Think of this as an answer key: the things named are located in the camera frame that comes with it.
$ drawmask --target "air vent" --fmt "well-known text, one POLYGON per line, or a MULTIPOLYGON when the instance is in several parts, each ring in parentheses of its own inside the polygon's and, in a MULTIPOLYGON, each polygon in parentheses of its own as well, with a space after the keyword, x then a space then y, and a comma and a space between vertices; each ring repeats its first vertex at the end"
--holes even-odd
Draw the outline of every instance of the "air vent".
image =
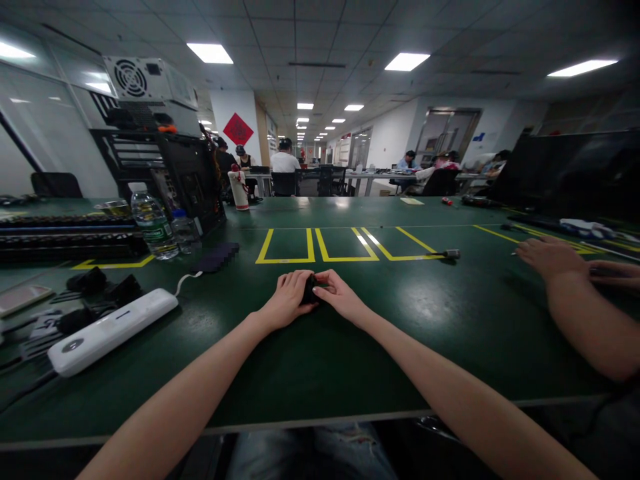
POLYGON ((509 70, 472 70, 471 73, 478 73, 480 75, 522 75, 522 72, 509 70))
POLYGON ((347 68, 345 63, 289 62, 291 67, 347 68))

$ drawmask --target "doorway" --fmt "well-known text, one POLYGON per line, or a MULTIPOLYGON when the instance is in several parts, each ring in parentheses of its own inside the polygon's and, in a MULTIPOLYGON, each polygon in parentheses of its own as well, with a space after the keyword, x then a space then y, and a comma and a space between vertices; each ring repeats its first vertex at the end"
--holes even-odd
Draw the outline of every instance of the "doorway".
POLYGON ((431 164, 438 153, 452 150, 462 160, 480 116, 480 109, 430 107, 416 148, 421 163, 431 164))
POLYGON ((369 145, 371 144, 371 132, 373 127, 354 133, 351 136, 351 148, 349 149, 348 168, 355 170, 358 165, 362 165, 362 170, 367 168, 367 158, 369 156, 369 145))

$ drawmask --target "black monitor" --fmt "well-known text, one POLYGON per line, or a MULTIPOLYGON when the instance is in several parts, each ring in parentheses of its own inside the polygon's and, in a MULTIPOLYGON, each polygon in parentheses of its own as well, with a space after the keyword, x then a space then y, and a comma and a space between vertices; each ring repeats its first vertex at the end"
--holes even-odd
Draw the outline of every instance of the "black monitor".
POLYGON ((489 198, 553 217, 640 223, 640 131, 525 137, 489 198))

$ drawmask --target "drop ceiling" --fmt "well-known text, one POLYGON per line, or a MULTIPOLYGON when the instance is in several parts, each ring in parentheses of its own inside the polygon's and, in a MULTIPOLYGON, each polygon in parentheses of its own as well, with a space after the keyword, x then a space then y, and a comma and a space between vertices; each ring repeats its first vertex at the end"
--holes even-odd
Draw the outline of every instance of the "drop ceiling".
POLYGON ((153 56, 197 86, 250 89, 280 134, 314 103, 306 139, 334 118, 364 123, 421 95, 552 101, 637 81, 633 2, 606 0, 0 0, 12 23, 48 23, 108 55, 153 56), (233 65, 204 64, 186 43, 221 43, 233 65), (384 71, 400 51, 430 53, 384 71), (550 72, 592 58, 620 62, 571 79, 550 72), (292 67, 289 62, 345 68, 292 67), (344 112, 361 103, 360 112, 344 112))

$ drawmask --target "bottle cap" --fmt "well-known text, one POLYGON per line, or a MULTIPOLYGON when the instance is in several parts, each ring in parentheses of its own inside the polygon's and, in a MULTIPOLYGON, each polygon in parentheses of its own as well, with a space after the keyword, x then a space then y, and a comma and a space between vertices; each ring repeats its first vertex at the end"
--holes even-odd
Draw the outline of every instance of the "bottle cap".
POLYGON ((129 189, 131 191, 147 191, 147 184, 144 182, 131 182, 128 183, 129 189))

